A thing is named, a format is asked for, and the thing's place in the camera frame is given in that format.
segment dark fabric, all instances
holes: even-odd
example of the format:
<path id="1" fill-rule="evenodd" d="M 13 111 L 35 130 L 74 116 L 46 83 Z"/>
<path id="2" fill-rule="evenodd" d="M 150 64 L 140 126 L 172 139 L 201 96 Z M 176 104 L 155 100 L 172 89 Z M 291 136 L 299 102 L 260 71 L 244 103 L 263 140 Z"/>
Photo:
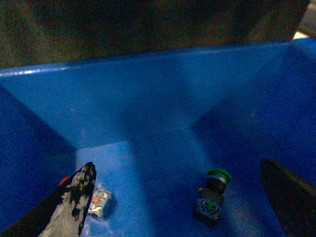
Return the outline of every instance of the dark fabric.
<path id="1" fill-rule="evenodd" d="M 0 68 L 290 40 L 308 3 L 309 0 L 1 1 Z"/>

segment blue bin wall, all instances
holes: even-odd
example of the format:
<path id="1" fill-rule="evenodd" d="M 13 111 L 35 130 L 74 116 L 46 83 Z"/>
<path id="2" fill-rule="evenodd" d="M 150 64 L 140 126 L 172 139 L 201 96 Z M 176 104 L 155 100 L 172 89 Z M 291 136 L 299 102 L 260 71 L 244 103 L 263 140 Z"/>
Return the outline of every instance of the blue bin wall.
<path id="1" fill-rule="evenodd" d="M 126 119 L 138 134 L 190 126 L 287 44 L 44 65 L 3 71 L 1 84 L 81 149 L 124 141 Z"/>
<path id="2" fill-rule="evenodd" d="M 315 183 L 306 165 L 315 149 L 312 68 L 314 57 L 277 42 L 4 70 L 0 82 L 29 136 L 38 134 L 33 150 L 50 175 L 93 161 L 97 184 L 115 194 L 113 215 L 88 218 L 83 236 L 265 237 L 284 234 L 260 158 Z M 192 211 L 207 170 L 219 166 L 234 180 L 222 221 L 209 228 Z"/>
<path id="3" fill-rule="evenodd" d="M 2 230 L 50 194 L 76 165 L 74 148 L 2 86 L 0 108 Z"/>

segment blue bin floor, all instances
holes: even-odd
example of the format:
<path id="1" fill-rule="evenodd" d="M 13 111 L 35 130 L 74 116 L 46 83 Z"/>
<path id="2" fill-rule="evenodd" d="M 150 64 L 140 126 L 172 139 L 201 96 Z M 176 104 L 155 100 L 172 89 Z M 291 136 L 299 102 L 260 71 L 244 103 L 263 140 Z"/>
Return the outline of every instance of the blue bin floor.
<path id="1" fill-rule="evenodd" d="M 87 217 L 82 236 L 284 236 L 259 180 L 260 157 L 254 160 L 251 149 L 238 146 L 221 141 L 213 129 L 188 129 L 78 150 L 77 168 L 94 162 L 96 185 L 117 201 L 106 220 Z M 192 213 L 208 169 L 219 166 L 233 181 L 221 221 L 210 228 Z"/>

